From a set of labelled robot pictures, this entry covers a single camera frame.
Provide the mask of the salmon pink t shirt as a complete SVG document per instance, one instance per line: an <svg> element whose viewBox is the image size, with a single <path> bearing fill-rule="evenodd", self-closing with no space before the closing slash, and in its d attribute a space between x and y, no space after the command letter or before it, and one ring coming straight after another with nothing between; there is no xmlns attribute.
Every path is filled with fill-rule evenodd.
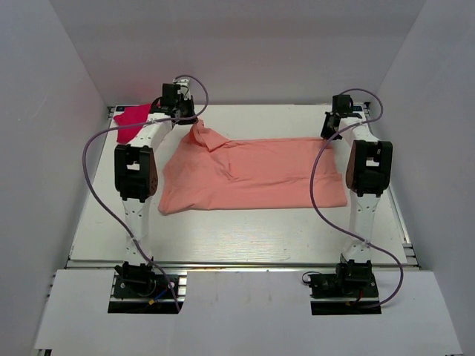
<svg viewBox="0 0 475 356"><path fill-rule="evenodd" d="M230 140L199 121L163 169L158 210L344 207L342 175L323 144L312 137Z"/></svg>

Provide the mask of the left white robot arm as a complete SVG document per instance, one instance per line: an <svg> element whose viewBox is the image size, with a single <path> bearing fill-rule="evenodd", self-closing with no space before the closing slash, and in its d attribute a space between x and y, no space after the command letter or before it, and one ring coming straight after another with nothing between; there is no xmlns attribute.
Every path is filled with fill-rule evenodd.
<svg viewBox="0 0 475 356"><path fill-rule="evenodd" d="M114 185L125 212L125 225L132 233L126 245L126 258L143 257L147 264L153 260L149 243L149 212L152 197L159 185L154 154L175 125L197 122L190 79L176 78L164 84L162 96L156 98L145 112L141 125L125 124L118 132L137 129L126 143L114 149Z"/></svg>

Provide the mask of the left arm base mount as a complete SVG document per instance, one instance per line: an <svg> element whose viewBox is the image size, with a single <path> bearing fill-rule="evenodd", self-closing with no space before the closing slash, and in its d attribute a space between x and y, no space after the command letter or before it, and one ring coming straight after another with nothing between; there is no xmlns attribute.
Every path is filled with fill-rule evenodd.
<svg viewBox="0 0 475 356"><path fill-rule="evenodd" d="M113 279L108 303L109 314L178 314L175 296L180 308L186 294L186 276L172 274L168 284L161 274L156 274L148 283L126 281L116 274Z"/></svg>

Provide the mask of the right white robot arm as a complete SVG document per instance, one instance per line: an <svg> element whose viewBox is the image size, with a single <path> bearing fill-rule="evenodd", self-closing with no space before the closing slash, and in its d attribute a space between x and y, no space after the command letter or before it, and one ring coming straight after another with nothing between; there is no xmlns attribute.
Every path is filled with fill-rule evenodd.
<svg viewBox="0 0 475 356"><path fill-rule="evenodd" d="M370 263L374 216L382 194L390 183L393 144L381 141L370 130L371 120L354 109L351 90L332 97L325 113L321 138L344 139L350 147L345 174L350 192L349 228L342 231L351 241L341 253L341 262L366 266Z"/></svg>

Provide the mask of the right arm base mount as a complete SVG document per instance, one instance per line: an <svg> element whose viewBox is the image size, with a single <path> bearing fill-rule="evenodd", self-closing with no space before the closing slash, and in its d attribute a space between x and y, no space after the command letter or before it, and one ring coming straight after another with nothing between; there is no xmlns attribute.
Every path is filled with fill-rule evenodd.
<svg viewBox="0 0 475 356"><path fill-rule="evenodd" d="M372 263L339 263L335 272L308 271L302 282L310 288L313 316L381 314Z"/></svg>

